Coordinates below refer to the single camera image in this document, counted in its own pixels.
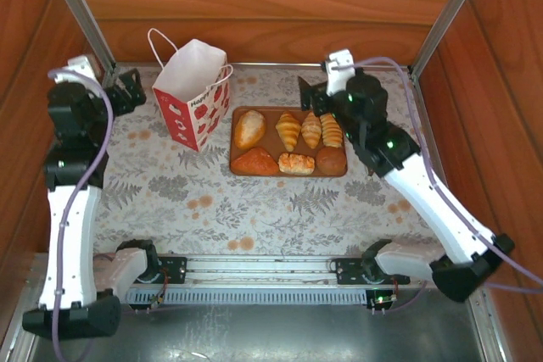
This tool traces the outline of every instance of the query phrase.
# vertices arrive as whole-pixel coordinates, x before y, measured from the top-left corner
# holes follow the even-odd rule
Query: metal floor
[[[84,341],[63,343],[74,360]],[[32,361],[56,361],[36,340]],[[112,338],[95,340],[86,362],[105,361],[479,361],[470,307],[435,290],[391,315],[361,306],[187,306],[123,315]]]

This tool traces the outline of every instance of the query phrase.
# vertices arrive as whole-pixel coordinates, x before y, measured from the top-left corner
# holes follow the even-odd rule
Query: brown tray
[[[257,110],[266,118],[266,133],[258,141],[258,143],[256,143],[255,147],[260,146],[264,148],[276,162],[279,160],[279,156],[281,155],[281,153],[287,152],[283,145],[283,142],[281,141],[281,138],[277,133],[277,130],[275,129],[275,124],[279,121],[281,114],[284,111],[290,112],[292,116],[295,117],[297,121],[299,121],[300,124],[304,122],[305,117],[309,114],[309,111],[302,112],[300,108],[290,108],[283,106],[240,106],[239,108],[234,109],[232,113],[232,134],[230,136],[230,163],[233,160],[237,159],[239,156],[241,156],[243,153],[247,152],[247,150],[237,148],[234,144],[234,129],[236,128],[236,124],[239,121],[239,117],[248,110]],[[306,156],[315,158],[317,152],[323,147],[324,144],[322,144],[322,137],[316,148],[310,148],[309,146],[307,146],[307,144],[305,144],[305,140],[300,133],[298,137],[298,144],[296,144],[296,148],[294,148],[294,151],[291,153],[304,154]],[[345,151],[345,142],[343,143],[342,149]],[[272,175],[272,177],[342,177],[347,173],[348,165],[349,164],[345,166],[345,172],[341,175],[324,175],[315,166],[315,170],[311,175],[292,175],[278,172],[277,174]],[[232,167],[230,167],[230,171],[235,175],[243,175],[247,177],[259,176],[239,173],[235,170],[232,170]]]

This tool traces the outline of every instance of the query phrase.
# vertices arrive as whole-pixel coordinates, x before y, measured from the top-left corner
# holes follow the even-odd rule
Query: croissant
[[[340,148],[343,145],[343,131],[331,114],[321,116],[322,142],[324,146]]]
[[[302,126],[289,112],[283,112],[275,128],[287,151],[292,152],[298,143],[298,135]]]
[[[305,140],[305,144],[310,148],[316,148],[321,140],[322,128],[321,121],[310,112],[302,123],[302,137]]]

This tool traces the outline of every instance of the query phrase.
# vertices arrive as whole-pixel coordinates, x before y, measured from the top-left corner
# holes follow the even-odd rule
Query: bread
[[[279,156],[279,169],[286,174],[309,175],[315,169],[315,160],[302,154],[283,153]]]
[[[239,118],[234,130],[234,144],[246,150],[252,148],[266,133],[266,119],[256,110],[248,110]]]
[[[331,148],[343,146],[343,131],[331,114],[321,116],[321,125],[324,146]]]
[[[279,166],[264,148],[251,148],[233,160],[230,169],[245,175],[274,175],[279,171]]]
[[[283,112],[275,128],[287,151],[292,152],[298,143],[301,124],[289,112]]]
[[[343,175],[347,158],[342,148],[322,148],[316,154],[316,167],[324,175]]]
[[[321,140],[322,128],[321,121],[315,116],[313,112],[310,112],[302,123],[302,137],[305,140],[305,144],[310,148],[316,148]]]

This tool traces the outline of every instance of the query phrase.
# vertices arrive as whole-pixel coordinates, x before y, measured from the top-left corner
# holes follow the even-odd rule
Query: paper bag handle
[[[222,82],[226,81],[226,80],[227,80],[228,78],[230,78],[230,77],[232,76],[232,74],[234,73],[234,67],[232,67],[230,64],[223,65],[223,66],[221,67],[221,70],[222,70],[223,68],[230,69],[230,72],[229,72],[228,74],[226,74],[225,77],[222,78],[221,80],[218,80],[217,82],[214,82],[214,83],[212,83],[211,85],[208,85],[208,86],[207,86],[208,89],[211,88],[211,87],[213,87],[213,86],[215,86],[215,85],[219,85],[219,84],[221,84]]]
[[[160,66],[162,67],[162,69],[164,69],[164,64],[162,64],[162,61],[160,61],[160,57],[158,55],[158,53],[156,52],[156,50],[154,49],[154,44],[153,44],[153,40],[151,40],[151,33],[153,31],[156,31],[158,34],[160,34],[162,36],[162,38],[164,38],[167,42],[169,42],[171,44],[171,46],[173,47],[174,50],[177,51],[177,46],[173,43],[172,40],[170,40],[162,31],[160,30],[157,30],[155,28],[152,28],[152,29],[149,29],[149,31],[147,32],[147,40],[149,41],[149,46],[151,46],[151,49],[153,50],[153,54],[154,54],[154,57],[156,58],[156,60],[159,62]]]

